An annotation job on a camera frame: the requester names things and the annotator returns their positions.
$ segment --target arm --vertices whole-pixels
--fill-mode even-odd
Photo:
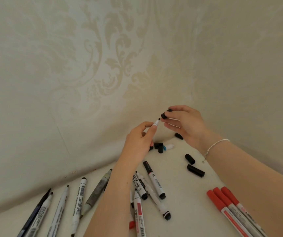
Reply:
[[[129,192],[138,164],[153,146],[157,126],[143,122],[126,137],[123,151],[113,168],[109,183],[93,214],[84,237],[128,237]]]
[[[200,113],[171,106],[165,126],[183,136],[202,155],[222,136],[207,129]],[[206,160],[220,179],[255,217],[268,236],[283,236],[283,175],[262,164],[229,141],[216,144]]]

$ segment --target person's right hand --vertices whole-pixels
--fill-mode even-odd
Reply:
[[[206,152],[202,146],[202,139],[207,131],[200,112],[186,105],[169,107],[172,112],[166,111],[167,119],[162,119],[164,126],[182,135],[184,140],[202,154]]]

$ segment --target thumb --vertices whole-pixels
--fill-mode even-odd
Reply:
[[[154,136],[155,133],[156,133],[156,131],[157,131],[157,126],[156,126],[156,125],[152,125],[152,126],[148,129],[148,131],[147,131],[147,133],[145,134],[144,138],[147,139],[147,141],[151,142],[153,136]]]

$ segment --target hand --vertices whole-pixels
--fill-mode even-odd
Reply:
[[[164,113],[168,119],[161,118],[164,126],[182,135],[190,146],[205,154],[206,150],[202,139],[207,133],[207,128],[200,112],[186,105],[175,105],[169,109],[173,111]]]
[[[135,168],[144,159],[149,151],[149,146],[153,146],[152,138],[157,131],[157,126],[153,122],[145,121],[131,130],[126,136],[123,151],[119,158],[120,162],[129,164]]]

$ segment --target wall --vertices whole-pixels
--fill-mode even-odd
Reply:
[[[283,0],[0,0],[0,204],[180,103],[283,174]]]

